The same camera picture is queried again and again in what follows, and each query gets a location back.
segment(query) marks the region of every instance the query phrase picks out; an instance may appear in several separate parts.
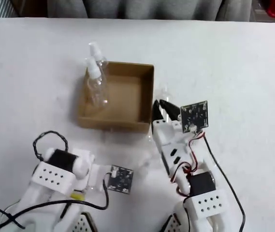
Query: cardboard box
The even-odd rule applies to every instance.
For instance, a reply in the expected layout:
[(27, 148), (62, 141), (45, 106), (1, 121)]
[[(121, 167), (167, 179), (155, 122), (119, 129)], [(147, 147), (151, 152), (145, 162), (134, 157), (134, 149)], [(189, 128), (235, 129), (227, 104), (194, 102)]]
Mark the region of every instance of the cardboard box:
[(84, 128), (147, 133), (151, 123), (154, 66), (110, 62), (109, 103), (97, 109), (87, 94), (86, 72), (78, 104), (78, 123)]

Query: robotic arm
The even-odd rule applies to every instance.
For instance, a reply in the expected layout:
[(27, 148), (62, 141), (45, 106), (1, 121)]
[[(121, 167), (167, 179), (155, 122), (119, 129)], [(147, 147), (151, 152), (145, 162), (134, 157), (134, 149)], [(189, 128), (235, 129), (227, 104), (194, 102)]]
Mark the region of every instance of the robotic arm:
[[(163, 118), (163, 108), (171, 121)], [(202, 128), (208, 126), (207, 102), (182, 107), (160, 100), (153, 104), (152, 133), (168, 177), (185, 197), (162, 231), (230, 232), (229, 202), (223, 178), (210, 158)]]
[[(73, 152), (74, 154), (70, 154), (50, 148), (42, 156), (28, 189), (12, 212), (13, 215), (33, 205), (69, 200), (75, 189), (87, 187), (94, 156), (79, 149)], [(76, 226), (80, 230), (89, 226), (88, 215), (82, 211), (81, 204), (57, 203), (28, 211), (19, 216), (17, 221), (25, 227), (34, 224), (36, 232), (69, 232)], [(21, 229), (10, 223), (0, 231), (18, 232)]]

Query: white table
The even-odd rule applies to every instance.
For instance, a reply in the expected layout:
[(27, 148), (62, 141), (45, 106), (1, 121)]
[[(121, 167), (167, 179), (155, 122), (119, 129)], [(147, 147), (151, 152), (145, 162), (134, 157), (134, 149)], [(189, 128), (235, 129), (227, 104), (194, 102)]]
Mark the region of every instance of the white table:
[(154, 64), (155, 88), (167, 84), (175, 104), (209, 101), (207, 137), (243, 203), (244, 231), (275, 231), (275, 24), (0, 19), (0, 208), (27, 188), (32, 141), (49, 129), (97, 163), (135, 169), (131, 195), (111, 192), (108, 210), (91, 210), (100, 232), (157, 231), (179, 200), (163, 165), (138, 149), (146, 138), (76, 125), (92, 40), (109, 60)]

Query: black cable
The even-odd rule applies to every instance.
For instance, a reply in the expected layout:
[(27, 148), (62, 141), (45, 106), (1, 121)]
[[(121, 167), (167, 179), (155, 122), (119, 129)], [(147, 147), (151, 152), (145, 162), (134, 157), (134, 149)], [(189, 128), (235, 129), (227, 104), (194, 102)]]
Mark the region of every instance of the black cable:
[(99, 209), (99, 210), (105, 210), (108, 208), (109, 205), (109, 196), (108, 196), (108, 192), (107, 192), (107, 187), (106, 187), (106, 183), (105, 183), (105, 179), (103, 179), (103, 188), (104, 188), (104, 192), (105, 192), (105, 196), (106, 196), (106, 205), (105, 206), (98, 206), (89, 202), (84, 202), (84, 201), (79, 201), (79, 200), (61, 200), (61, 201), (53, 201), (53, 202), (46, 202), (46, 203), (42, 203), (42, 204), (37, 204), (34, 206), (31, 206), (29, 208), (26, 208), (22, 211), (20, 211), (19, 213), (16, 213), (15, 215), (13, 215), (10, 219), (8, 219), (7, 221), (5, 221), (4, 223), (0, 224), (0, 229), (3, 228), (4, 226), (8, 225), (9, 223), (11, 223), (14, 219), (16, 219), (17, 217), (31, 211), (37, 208), (42, 208), (48, 205), (54, 205), (54, 204), (66, 204), (66, 203), (71, 203), (71, 204), (83, 204), (83, 205), (87, 205), (90, 206), (92, 208), (95, 209)]
[(9, 219), (9, 221), (15, 223), (19, 228), (25, 229), (24, 226), (20, 225), (20, 224), (16, 221), (16, 219), (14, 218), (13, 215), (8, 214), (8, 213), (6, 213), (4, 210), (1, 210), (1, 209), (0, 209), (0, 213), (2, 213), (2, 215), (4, 214), (4, 215)]
[(33, 149), (34, 149), (35, 156), (36, 156), (36, 158), (38, 158), (40, 161), (43, 161), (43, 158), (42, 158), (42, 154), (37, 152), (36, 144), (37, 144), (37, 142), (38, 142), (41, 138), (43, 138), (45, 135), (50, 134), (50, 133), (56, 134), (57, 136), (59, 136), (59, 137), (63, 140), (63, 142), (64, 142), (64, 144), (65, 144), (65, 151), (68, 152), (68, 150), (69, 150), (68, 141), (66, 140), (66, 138), (65, 138), (63, 135), (61, 135), (61, 134), (59, 134), (58, 132), (53, 131), (53, 130), (46, 131), (46, 132), (40, 134), (39, 137), (37, 137), (37, 138), (34, 140), (34, 142), (33, 142)]
[(224, 171), (222, 170), (222, 168), (220, 167), (218, 161), (216, 160), (214, 154), (212, 153), (212, 151), (211, 151), (211, 149), (210, 149), (210, 146), (209, 146), (209, 144), (208, 144), (208, 141), (207, 141), (205, 135), (204, 135), (204, 140), (205, 140), (205, 143), (206, 143), (206, 145), (207, 145), (207, 148), (208, 148), (208, 151), (209, 151), (211, 157), (213, 158), (215, 164), (217, 165), (217, 167), (219, 168), (220, 172), (222, 173), (224, 179), (225, 179), (226, 182), (228, 183), (228, 185), (229, 185), (229, 187), (230, 187), (230, 189), (231, 189), (231, 191), (232, 191), (232, 193), (233, 193), (233, 195), (234, 195), (234, 198), (235, 198), (235, 200), (237, 201), (237, 204), (238, 204), (238, 206), (239, 206), (239, 209), (240, 209), (240, 211), (242, 212), (243, 221), (242, 221), (242, 224), (241, 224), (241, 226), (240, 226), (240, 228), (239, 228), (239, 232), (242, 232), (243, 229), (244, 229), (244, 226), (245, 226), (245, 222), (246, 222), (245, 211), (244, 211), (244, 209), (243, 209), (243, 207), (242, 207), (242, 204), (240, 203), (240, 201), (239, 201), (239, 199), (238, 199), (238, 197), (237, 197), (237, 195), (236, 195), (236, 193), (235, 193), (235, 190), (233, 189), (232, 184), (229, 182), (227, 176), (225, 175)]

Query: wire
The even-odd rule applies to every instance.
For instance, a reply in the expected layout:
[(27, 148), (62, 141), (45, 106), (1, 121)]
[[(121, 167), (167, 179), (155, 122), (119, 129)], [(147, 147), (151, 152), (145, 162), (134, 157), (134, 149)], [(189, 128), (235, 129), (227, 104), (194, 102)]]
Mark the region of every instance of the wire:
[(188, 147), (189, 147), (190, 150), (191, 150), (191, 153), (192, 153), (192, 156), (193, 156), (193, 159), (194, 159), (194, 162), (195, 162), (195, 167), (192, 169), (192, 172), (195, 172), (195, 171), (197, 170), (198, 162), (197, 162), (197, 158), (196, 158), (196, 156), (195, 156), (195, 153), (194, 153), (194, 151), (193, 151), (192, 148), (191, 148), (191, 143), (192, 143), (192, 141), (194, 141), (194, 140), (198, 140), (198, 139), (203, 138), (204, 135), (205, 135), (205, 132), (202, 131), (202, 132), (200, 132), (195, 138), (191, 139), (191, 140), (188, 142)]
[(15, 204), (17, 204), (17, 203), (19, 203), (19, 202), (20, 202), (20, 200), (18, 200), (17, 202), (15, 202), (15, 203), (9, 205), (8, 207), (6, 207), (6, 208), (4, 209), (4, 212), (6, 212), (9, 208), (11, 208), (12, 206), (14, 206)]
[(34, 142), (33, 142), (33, 149), (34, 149), (35, 156), (36, 156), (36, 158), (38, 158), (40, 161), (43, 161), (43, 158), (42, 158), (42, 154), (37, 152), (36, 144), (37, 144), (37, 142), (38, 142), (40, 139), (42, 139), (45, 135), (50, 134), (50, 133), (56, 134), (57, 136), (59, 136), (59, 137), (63, 140), (63, 142), (64, 142), (64, 144), (65, 144), (65, 151), (67, 152), (67, 151), (69, 150), (68, 141), (66, 140), (66, 138), (65, 138), (63, 135), (61, 135), (60, 133), (58, 133), (58, 132), (56, 132), (56, 131), (53, 131), (53, 130), (49, 130), (49, 131), (43, 132), (43, 133), (40, 134), (39, 137), (37, 137), (37, 138), (34, 140)]
[(178, 195), (180, 195), (180, 196), (182, 196), (182, 197), (188, 197), (188, 196), (190, 195), (190, 194), (186, 195), (186, 194), (182, 193), (182, 192), (180, 191), (180, 189), (179, 189), (179, 186), (177, 186), (176, 192), (178, 193)]
[(232, 193), (233, 193), (233, 195), (234, 195), (234, 198), (235, 198), (235, 200), (237, 201), (237, 204), (238, 204), (238, 206), (239, 206), (239, 209), (240, 209), (240, 211), (241, 211), (241, 213), (242, 213), (242, 215), (243, 215), (243, 221), (242, 221), (242, 224), (241, 224), (241, 226), (240, 226), (240, 228), (239, 228), (239, 232), (242, 232), (243, 229), (244, 229), (244, 226), (245, 226), (245, 222), (246, 222), (246, 214), (245, 214), (245, 211), (244, 211), (244, 209), (243, 209), (243, 207), (242, 207), (242, 204), (240, 203), (240, 201), (239, 201), (239, 199), (238, 199), (238, 197), (237, 197), (237, 195), (236, 195), (236, 192), (235, 192), (235, 190), (234, 190), (232, 184), (229, 182), (227, 176), (225, 175), (225, 173), (224, 173), (224, 171), (222, 170), (221, 166), (219, 165), (217, 159), (215, 158), (214, 154), (212, 153), (212, 151), (211, 151), (211, 149), (210, 149), (210, 146), (209, 146), (209, 143), (208, 143), (208, 141), (207, 141), (207, 139), (206, 139), (205, 134), (203, 135), (203, 137), (204, 137), (205, 143), (206, 143), (206, 145), (207, 145), (207, 148), (208, 148), (208, 151), (209, 151), (211, 157), (213, 158), (215, 164), (217, 165), (217, 167), (219, 168), (220, 172), (222, 173), (224, 179), (225, 179), (226, 182), (228, 183), (228, 185), (229, 185), (229, 187), (230, 187), (230, 189), (231, 189), (231, 191), (232, 191)]
[(15, 223), (19, 228), (25, 229), (25, 227), (23, 227), (22, 225), (20, 225), (20, 224), (16, 221), (16, 219), (14, 218), (14, 216), (12, 216), (11, 214), (8, 214), (8, 213), (6, 213), (4, 210), (1, 210), (1, 209), (0, 209), (0, 213), (2, 213), (2, 215), (4, 214), (4, 215), (9, 219), (9, 221)]
[(189, 167), (187, 167), (187, 166), (184, 167), (184, 168), (187, 169), (187, 170), (184, 170), (184, 173), (189, 174), (189, 173), (191, 172), (191, 169), (192, 169), (191, 165), (190, 165), (188, 162), (186, 162), (186, 161), (181, 162), (181, 163), (177, 166), (177, 168), (176, 168), (176, 170), (175, 170), (175, 172), (174, 172), (174, 174), (173, 174), (173, 176), (172, 176), (172, 178), (171, 178), (171, 182), (172, 182), (172, 183), (175, 183), (175, 179), (176, 179), (177, 172), (178, 172), (180, 166), (182, 166), (183, 164), (186, 164), (187, 166), (189, 166)]
[(105, 209), (108, 208), (108, 205), (109, 205), (109, 196), (108, 196), (108, 192), (107, 192), (105, 178), (103, 179), (103, 188), (104, 188), (104, 192), (105, 192), (105, 196), (106, 196), (106, 205), (105, 206), (98, 206), (98, 205), (95, 205), (95, 204), (92, 204), (92, 203), (89, 203), (89, 202), (84, 202), (84, 201), (79, 201), (79, 200), (61, 200), (61, 201), (46, 202), (46, 203), (31, 206), (29, 208), (26, 208), (26, 209), (20, 211), (19, 213), (16, 213), (15, 215), (11, 216), (10, 219), (8, 219), (4, 223), (0, 224), (0, 229), (3, 228), (4, 226), (8, 225), (9, 223), (11, 223), (17, 217), (19, 217), (19, 216), (21, 216), (21, 215), (23, 215), (23, 214), (25, 214), (25, 213), (27, 213), (31, 210), (42, 208), (42, 207), (45, 207), (45, 206), (48, 206), (48, 205), (64, 204), (64, 203), (83, 204), (83, 205), (87, 205), (87, 206), (95, 208), (95, 209), (105, 210)]

